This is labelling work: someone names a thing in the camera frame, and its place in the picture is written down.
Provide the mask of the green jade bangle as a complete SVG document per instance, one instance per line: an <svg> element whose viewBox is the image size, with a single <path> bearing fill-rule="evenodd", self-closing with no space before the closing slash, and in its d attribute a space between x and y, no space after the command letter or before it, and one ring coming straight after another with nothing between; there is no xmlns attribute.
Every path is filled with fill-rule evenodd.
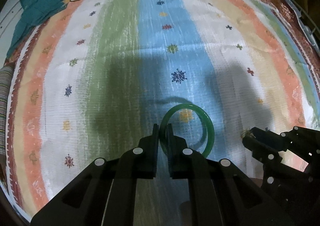
<svg viewBox="0 0 320 226"><path fill-rule="evenodd" d="M159 140L161 142L162 149L165 154L168 153L168 140L165 138L166 131L167 131L167 125L169 124L169 121L171 117L178 111L187 109L192 110L196 112L198 115L201 123L203 124L203 127L205 128L205 138L207 138L206 147L204 148L204 151L202 153L202 156L204 158L207 158L209 154L211 153L214 142L215 142L215 130L214 125L212 123L212 120L210 119L209 115L199 106L195 104L190 103L183 103L178 104L176 106L173 106L171 109L168 110L168 112L164 115L160 127L159 127Z"/></svg>

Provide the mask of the grey striped pillow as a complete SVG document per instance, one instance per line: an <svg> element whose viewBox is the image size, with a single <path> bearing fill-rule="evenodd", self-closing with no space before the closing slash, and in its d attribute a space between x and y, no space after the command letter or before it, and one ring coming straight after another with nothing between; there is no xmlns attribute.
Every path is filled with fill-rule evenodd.
<svg viewBox="0 0 320 226"><path fill-rule="evenodd" d="M5 128L7 120L7 105L11 81L14 73L14 66L7 65L1 68L0 80L0 136L1 136L1 156L5 156Z"/></svg>

